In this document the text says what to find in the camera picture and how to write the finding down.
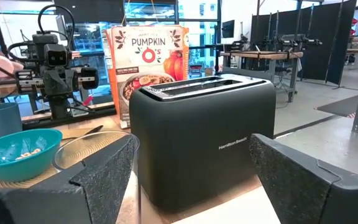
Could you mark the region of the teal bowl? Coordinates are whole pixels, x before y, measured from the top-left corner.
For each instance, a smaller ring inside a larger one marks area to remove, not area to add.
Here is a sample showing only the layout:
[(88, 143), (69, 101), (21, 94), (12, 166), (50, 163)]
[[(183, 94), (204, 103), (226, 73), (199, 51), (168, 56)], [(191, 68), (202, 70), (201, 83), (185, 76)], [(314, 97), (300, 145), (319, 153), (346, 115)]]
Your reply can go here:
[[(38, 176), (50, 167), (63, 138), (57, 129), (32, 129), (0, 137), (0, 180), (20, 182)], [(15, 160), (25, 152), (41, 152)]]

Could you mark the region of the wall-mounted black monitor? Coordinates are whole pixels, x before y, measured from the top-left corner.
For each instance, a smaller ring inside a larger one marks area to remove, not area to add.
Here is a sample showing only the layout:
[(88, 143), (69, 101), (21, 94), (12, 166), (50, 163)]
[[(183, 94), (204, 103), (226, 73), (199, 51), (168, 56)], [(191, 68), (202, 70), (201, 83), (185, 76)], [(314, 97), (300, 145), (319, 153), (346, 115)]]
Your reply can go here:
[(230, 20), (222, 23), (222, 37), (223, 38), (233, 38), (234, 37), (234, 25), (235, 20)]

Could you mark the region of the black spoon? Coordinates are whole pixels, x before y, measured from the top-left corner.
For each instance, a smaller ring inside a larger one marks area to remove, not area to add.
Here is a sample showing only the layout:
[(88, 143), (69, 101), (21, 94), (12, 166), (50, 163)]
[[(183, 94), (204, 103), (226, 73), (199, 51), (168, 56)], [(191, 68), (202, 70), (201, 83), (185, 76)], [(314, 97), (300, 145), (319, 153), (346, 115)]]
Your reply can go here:
[[(99, 132), (104, 126), (103, 125), (100, 125), (100, 126), (97, 126), (96, 128), (93, 128), (91, 129), (90, 131), (88, 131), (87, 133), (85, 133), (85, 135), (88, 135), (88, 134), (92, 134), (92, 133), (97, 133)], [(64, 140), (71, 140), (71, 139), (76, 139), (76, 137), (70, 137), (70, 138), (64, 138)]]

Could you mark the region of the black folding partition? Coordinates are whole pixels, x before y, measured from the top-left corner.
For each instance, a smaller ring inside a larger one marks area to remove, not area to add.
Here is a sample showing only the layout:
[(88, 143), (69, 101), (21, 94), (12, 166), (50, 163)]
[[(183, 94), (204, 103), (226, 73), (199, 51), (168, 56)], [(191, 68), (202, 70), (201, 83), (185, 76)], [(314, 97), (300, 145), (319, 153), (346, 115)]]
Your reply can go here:
[(303, 52), (300, 78), (340, 84), (356, 0), (253, 15), (252, 49)]

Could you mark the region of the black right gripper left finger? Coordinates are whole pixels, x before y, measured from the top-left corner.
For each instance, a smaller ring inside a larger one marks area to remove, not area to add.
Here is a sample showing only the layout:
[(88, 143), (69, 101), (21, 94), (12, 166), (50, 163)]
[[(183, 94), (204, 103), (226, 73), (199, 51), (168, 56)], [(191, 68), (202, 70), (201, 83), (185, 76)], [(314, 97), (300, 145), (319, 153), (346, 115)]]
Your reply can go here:
[(26, 189), (0, 189), (0, 224), (115, 224), (130, 179), (126, 135)]

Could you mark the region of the wooden workbench with robots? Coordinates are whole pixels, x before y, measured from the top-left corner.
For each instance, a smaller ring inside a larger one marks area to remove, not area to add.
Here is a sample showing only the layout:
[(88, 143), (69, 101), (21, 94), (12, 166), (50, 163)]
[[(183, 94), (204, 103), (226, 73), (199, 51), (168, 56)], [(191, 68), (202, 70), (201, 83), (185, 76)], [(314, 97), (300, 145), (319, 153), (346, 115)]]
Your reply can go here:
[(319, 46), (322, 41), (305, 35), (284, 35), (254, 44), (254, 51), (230, 50), (221, 52), (223, 73), (244, 75), (271, 81), (279, 91), (284, 91), (288, 102), (297, 94), (296, 82), (301, 70), (303, 51), (309, 46)]

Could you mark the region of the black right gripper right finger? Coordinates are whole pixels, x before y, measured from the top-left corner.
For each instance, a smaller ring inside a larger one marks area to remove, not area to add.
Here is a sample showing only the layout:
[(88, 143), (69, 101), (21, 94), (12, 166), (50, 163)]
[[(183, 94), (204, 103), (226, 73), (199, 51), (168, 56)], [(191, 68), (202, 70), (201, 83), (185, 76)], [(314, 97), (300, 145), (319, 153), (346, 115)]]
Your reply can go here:
[(261, 134), (250, 154), (281, 224), (358, 224), (358, 174)]

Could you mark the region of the cereal rings heap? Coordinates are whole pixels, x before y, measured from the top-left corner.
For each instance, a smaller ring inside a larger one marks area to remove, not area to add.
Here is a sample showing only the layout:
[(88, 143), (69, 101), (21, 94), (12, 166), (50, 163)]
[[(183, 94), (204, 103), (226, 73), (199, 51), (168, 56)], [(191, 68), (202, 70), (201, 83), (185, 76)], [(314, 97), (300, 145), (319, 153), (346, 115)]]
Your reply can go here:
[(23, 154), (21, 154), (19, 157), (15, 158), (15, 160), (21, 160), (21, 159), (24, 159), (26, 157), (30, 157), (30, 156), (33, 156), (35, 154), (38, 154), (41, 152), (41, 149), (34, 149), (32, 152), (25, 152)]

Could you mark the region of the person's hand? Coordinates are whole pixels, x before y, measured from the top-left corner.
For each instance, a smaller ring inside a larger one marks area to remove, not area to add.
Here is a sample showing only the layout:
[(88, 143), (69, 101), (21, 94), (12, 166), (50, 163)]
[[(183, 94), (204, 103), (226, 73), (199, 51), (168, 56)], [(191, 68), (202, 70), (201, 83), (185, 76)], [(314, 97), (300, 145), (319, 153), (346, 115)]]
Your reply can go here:
[[(0, 67), (5, 71), (13, 74), (16, 70), (22, 70), (24, 68), (23, 64), (19, 62), (14, 62), (9, 60), (8, 58), (0, 55)], [(0, 78), (8, 77), (4, 72), (0, 71)]]

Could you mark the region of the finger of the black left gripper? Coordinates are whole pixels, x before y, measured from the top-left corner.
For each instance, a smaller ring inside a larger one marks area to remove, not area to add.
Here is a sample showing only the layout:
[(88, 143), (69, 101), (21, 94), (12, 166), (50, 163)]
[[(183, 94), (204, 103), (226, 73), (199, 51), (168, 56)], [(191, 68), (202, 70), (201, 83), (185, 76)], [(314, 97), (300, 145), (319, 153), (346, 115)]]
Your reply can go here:
[(14, 77), (16, 80), (16, 86), (17, 86), (18, 93), (26, 93), (27, 90), (25, 90), (24, 81), (27, 81), (27, 70), (15, 71)]
[(85, 90), (92, 90), (99, 86), (98, 70), (92, 67), (83, 67), (80, 72), (81, 85)]

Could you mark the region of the blue plastic cup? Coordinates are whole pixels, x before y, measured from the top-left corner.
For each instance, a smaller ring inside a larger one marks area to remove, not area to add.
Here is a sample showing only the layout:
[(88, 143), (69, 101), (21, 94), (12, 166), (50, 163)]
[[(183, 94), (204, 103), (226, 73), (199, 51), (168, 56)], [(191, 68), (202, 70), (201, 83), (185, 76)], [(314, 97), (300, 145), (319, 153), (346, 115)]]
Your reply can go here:
[(0, 103), (0, 137), (22, 131), (21, 114), (17, 103)]

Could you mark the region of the black two-slot toaster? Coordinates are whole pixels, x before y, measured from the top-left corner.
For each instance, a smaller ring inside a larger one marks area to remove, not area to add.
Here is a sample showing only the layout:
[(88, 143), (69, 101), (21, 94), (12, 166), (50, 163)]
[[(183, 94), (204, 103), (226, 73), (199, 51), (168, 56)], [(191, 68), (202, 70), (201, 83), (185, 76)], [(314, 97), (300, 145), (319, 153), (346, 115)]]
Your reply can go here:
[(139, 138), (139, 182), (150, 202), (178, 213), (255, 175), (253, 134), (272, 138), (272, 82), (222, 74), (143, 86), (129, 100)]

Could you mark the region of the pumpkin O's cereal box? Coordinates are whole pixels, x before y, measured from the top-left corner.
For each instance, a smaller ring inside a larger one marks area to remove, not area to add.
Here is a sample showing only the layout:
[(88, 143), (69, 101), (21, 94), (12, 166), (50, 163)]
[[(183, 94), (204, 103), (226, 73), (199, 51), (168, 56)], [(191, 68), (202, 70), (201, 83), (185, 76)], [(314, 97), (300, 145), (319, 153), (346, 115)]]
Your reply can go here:
[(143, 86), (188, 78), (189, 28), (181, 25), (112, 27), (104, 53), (117, 124), (130, 127), (129, 99)]

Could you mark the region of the clear drinking glass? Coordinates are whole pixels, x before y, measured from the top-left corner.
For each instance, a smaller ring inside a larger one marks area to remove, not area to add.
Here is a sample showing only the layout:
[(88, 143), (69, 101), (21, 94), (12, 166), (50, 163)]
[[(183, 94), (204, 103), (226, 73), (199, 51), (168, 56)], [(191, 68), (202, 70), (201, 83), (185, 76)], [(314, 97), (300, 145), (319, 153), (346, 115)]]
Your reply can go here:
[(55, 153), (59, 172), (81, 165), (69, 183), (81, 187), (92, 224), (140, 224), (141, 196), (136, 176), (139, 139), (124, 131), (89, 133)]

